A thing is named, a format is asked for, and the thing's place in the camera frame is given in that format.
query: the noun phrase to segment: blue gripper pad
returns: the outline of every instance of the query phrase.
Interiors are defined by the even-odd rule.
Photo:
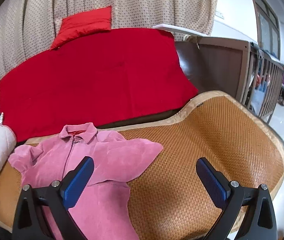
[[[228,180],[224,175],[216,171],[206,158],[199,158],[196,162],[196,173],[204,185],[207,193],[212,199],[214,205],[222,210],[227,205],[227,198],[230,195]],[[222,185],[217,177],[223,176]]]
[[[79,166],[81,165],[82,167],[76,173],[74,179],[72,179],[72,181],[69,183],[69,186],[62,192],[61,196],[63,198],[63,206],[66,209],[75,206],[83,190],[85,189],[86,184],[88,183],[89,179],[93,174],[94,171],[93,159],[91,157],[87,157],[87,159],[86,160],[83,159],[82,162],[80,162],[79,164]]]

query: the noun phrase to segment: window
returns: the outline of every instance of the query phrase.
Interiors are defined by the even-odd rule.
[[[253,0],[259,46],[280,59],[278,19],[265,0]]]

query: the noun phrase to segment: window frame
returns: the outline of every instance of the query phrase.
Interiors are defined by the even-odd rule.
[[[281,35],[280,35],[280,28],[279,28],[279,20],[276,13],[272,10],[271,6],[266,2],[266,0],[261,0],[266,6],[266,12],[257,4],[255,0],[253,0],[254,9],[255,9],[255,17],[256,17],[256,24],[257,24],[257,41],[260,48],[262,48],[262,28],[261,28],[261,19],[259,14],[261,14],[269,23],[269,35],[270,35],[270,54],[273,52],[273,33],[272,28],[276,31],[278,36],[278,47],[277,47],[277,58],[280,60],[281,58]],[[275,17],[276,25],[273,23],[269,14],[273,14]]]

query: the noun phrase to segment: jacket collar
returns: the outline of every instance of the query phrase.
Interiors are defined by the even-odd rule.
[[[95,128],[93,123],[88,122],[80,125],[65,125],[62,131],[59,134],[59,138],[73,137],[73,135],[68,132],[82,131],[85,132],[75,135],[74,137],[81,137],[85,143],[89,143],[89,141],[97,134],[98,130]]]

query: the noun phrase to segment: jacket zipper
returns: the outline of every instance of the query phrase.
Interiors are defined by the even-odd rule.
[[[74,141],[75,141],[75,139],[73,138],[72,144],[71,144],[71,148],[70,148],[70,151],[69,151],[69,154],[67,155],[67,158],[66,158],[66,160],[65,160],[65,164],[64,164],[64,168],[63,168],[63,173],[62,173],[62,179],[63,179],[63,177],[64,177],[64,172],[65,172],[66,165],[67,165],[68,160],[69,160],[69,157],[70,157],[71,150],[72,150],[72,148],[73,148]]]

